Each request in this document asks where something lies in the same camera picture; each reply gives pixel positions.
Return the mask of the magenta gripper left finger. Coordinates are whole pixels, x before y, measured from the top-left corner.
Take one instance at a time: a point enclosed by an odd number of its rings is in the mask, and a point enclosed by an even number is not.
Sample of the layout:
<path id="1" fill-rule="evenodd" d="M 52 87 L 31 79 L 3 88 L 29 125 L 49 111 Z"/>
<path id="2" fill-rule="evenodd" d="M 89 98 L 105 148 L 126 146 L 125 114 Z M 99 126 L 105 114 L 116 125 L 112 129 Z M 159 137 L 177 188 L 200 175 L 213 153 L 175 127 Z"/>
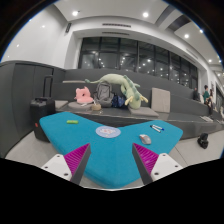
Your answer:
<path id="1" fill-rule="evenodd" d="M 64 156 L 64 159 L 72 174 L 72 183 L 75 183 L 77 185 L 80 184 L 90 154 L 90 144 L 85 144 Z"/>

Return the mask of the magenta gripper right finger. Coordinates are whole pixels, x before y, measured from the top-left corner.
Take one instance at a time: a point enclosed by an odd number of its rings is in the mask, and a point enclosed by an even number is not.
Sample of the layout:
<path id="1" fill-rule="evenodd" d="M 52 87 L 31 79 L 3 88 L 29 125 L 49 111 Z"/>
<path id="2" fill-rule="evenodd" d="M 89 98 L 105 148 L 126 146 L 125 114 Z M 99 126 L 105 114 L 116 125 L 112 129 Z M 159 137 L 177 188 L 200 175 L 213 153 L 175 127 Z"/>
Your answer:
<path id="1" fill-rule="evenodd" d="M 135 159 L 143 184 L 147 185 L 151 183 L 151 172 L 159 155 L 137 143 L 132 144 L 132 154 Z"/>

